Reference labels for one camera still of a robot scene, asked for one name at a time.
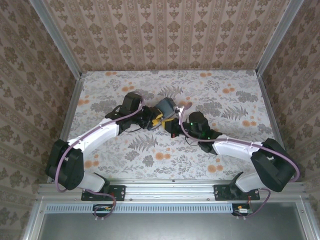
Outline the blue starry night tin box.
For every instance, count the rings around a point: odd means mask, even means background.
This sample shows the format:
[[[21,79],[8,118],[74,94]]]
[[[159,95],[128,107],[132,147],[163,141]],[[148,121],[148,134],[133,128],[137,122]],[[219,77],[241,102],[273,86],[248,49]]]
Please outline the blue starry night tin box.
[[[177,104],[170,97],[165,97],[161,101],[159,101],[154,107],[158,109],[162,113],[162,119],[166,120],[170,117],[173,117],[175,112],[175,106]]]

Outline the floral patterned table cover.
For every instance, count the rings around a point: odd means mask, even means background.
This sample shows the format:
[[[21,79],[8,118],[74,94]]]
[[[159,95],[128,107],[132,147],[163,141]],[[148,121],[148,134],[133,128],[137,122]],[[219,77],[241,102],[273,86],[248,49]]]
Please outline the floral patterned table cover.
[[[169,97],[186,111],[200,111],[211,129],[232,138],[262,142],[274,138],[272,122],[253,70],[91,71],[84,75],[71,105],[69,139],[96,126],[127,93],[139,93],[147,106]],[[205,153],[190,139],[171,138],[161,127],[132,125],[84,158],[84,169],[108,179],[230,180],[253,165],[226,155]]]

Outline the grey metal shelf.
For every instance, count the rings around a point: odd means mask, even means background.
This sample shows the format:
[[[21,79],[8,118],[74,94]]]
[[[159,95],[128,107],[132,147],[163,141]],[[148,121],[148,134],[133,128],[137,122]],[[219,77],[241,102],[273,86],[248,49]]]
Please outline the grey metal shelf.
[[[289,219],[260,213],[230,214],[48,214],[39,240],[306,240],[295,213]]]

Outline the small circuit board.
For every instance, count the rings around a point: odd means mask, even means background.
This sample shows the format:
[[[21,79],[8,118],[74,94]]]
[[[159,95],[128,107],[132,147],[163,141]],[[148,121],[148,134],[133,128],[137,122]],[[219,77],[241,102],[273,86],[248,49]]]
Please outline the small circuit board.
[[[105,218],[113,209],[113,204],[94,204],[93,215],[98,218]]]
[[[232,204],[232,215],[236,217],[246,217],[253,213],[249,203],[246,204]]]

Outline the wide aluminium frame rail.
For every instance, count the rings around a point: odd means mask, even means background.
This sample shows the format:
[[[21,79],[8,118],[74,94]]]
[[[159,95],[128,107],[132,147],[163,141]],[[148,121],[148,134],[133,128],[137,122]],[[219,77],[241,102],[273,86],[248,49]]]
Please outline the wide aluminium frame rail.
[[[112,179],[111,185],[124,185],[124,202],[129,203],[205,203],[214,202],[214,186],[228,185],[228,180],[163,180],[163,179]],[[76,188],[57,192],[54,183],[39,186],[36,201],[52,203],[78,203],[82,190]],[[272,192],[270,203],[307,202],[305,186],[301,182],[288,183],[282,192]]]

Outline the aluminium side rail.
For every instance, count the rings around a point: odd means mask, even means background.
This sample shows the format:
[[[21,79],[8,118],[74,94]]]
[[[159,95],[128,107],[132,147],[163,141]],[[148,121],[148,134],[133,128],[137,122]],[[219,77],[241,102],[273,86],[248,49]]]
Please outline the aluminium side rail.
[[[78,102],[79,102],[79,99],[80,99],[80,95],[82,93],[82,90],[83,90],[83,86],[84,86],[84,81],[85,81],[85,78],[86,78],[86,72],[82,73],[81,74],[81,77],[76,80],[75,82],[75,86],[74,86],[74,90],[73,90],[73,93],[72,93],[72,96],[71,96],[71,99],[70,99],[70,103],[69,103],[69,106],[68,106],[68,110],[67,110],[67,113],[66,113],[66,116],[65,116],[65,120],[64,120],[64,124],[63,124],[63,127],[62,127],[62,131],[61,131],[61,134],[60,134],[60,137],[58,140],[56,140],[52,146],[52,149],[50,151],[50,154],[49,154],[49,159],[48,159],[48,163],[47,163],[47,167],[45,169],[45,173],[47,174],[47,171],[49,169],[49,164],[51,164],[52,162],[55,163],[55,161],[53,159],[55,159],[58,155],[58,153],[55,153],[55,150],[57,150],[57,143],[61,140],[61,141],[64,141],[66,142],[68,140],[68,137],[69,137],[69,134],[70,134],[70,131],[71,131],[71,127],[72,127],[72,123],[73,123],[73,119],[74,119],[74,116],[75,116],[75,112],[76,112],[76,109],[77,109],[77,105],[78,105]]]
[[[295,176],[297,165],[285,150],[261,76],[258,77],[258,82],[275,139],[268,138],[262,142],[262,147],[253,153],[251,161],[263,184],[276,192]]]

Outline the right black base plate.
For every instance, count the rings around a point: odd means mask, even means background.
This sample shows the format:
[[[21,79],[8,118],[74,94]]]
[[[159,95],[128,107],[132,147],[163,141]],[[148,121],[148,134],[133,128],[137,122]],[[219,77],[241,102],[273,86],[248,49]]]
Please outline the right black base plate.
[[[243,192],[236,185],[216,184],[213,186],[213,190],[216,201],[260,200],[260,193],[258,189],[253,189],[249,192]]]

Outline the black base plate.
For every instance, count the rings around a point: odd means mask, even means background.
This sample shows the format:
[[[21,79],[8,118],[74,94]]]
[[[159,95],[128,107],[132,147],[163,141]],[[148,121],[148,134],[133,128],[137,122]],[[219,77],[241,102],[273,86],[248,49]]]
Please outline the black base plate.
[[[105,187],[105,189],[102,189],[99,193],[104,193],[104,190],[106,190],[106,193],[113,196],[117,201],[125,200],[125,196],[126,196],[125,185],[110,185]],[[104,195],[96,195],[96,194],[87,192],[86,190],[83,190],[81,194],[81,200],[98,202],[98,201],[111,201],[112,198]]]
[[[249,192],[243,192],[236,185],[216,184],[213,186],[213,190],[216,201],[260,200],[260,193],[258,189],[253,189]]]

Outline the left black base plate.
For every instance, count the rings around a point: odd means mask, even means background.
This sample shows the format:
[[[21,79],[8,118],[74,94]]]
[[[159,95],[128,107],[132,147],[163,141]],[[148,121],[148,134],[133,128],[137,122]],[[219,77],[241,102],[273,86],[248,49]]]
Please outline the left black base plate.
[[[125,196],[126,196],[125,185],[110,185],[105,187],[105,189],[102,189],[99,193],[104,193],[104,190],[106,190],[106,193],[113,196],[117,201],[125,200]],[[87,192],[86,190],[83,190],[81,194],[81,200],[98,202],[98,201],[111,201],[112,198],[104,195],[96,195],[96,194]]]

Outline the aluminium frame post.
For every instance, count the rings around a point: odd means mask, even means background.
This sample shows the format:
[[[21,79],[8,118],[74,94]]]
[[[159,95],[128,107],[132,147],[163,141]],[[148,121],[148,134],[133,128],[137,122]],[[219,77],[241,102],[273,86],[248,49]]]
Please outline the aluminium frame post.
[[[44,27],[52,38],[53,42],[57,46],[60,54],[65,60],[76,80],[81,79],[82,70],[77,63],[71,48],[67,45],[67,42],[63,38],[62,31],[59,30],[58,25],[55,23],[48,8],[46,7],[44,0],[29,0],[34,10],[38,14],[40,20],[42,21]]]
[[[286,10],[284,11],[269,43],[267,44],[262,57],[256,67],[257,76],[261,76],[265,69],[267,68],[269,62],[274,56],[277,48],[279,47],[281,41],[283,40],[286,32],[288,31],[291,23],[293,22],[295,16],[300,10],[304,0],[290,0]]]

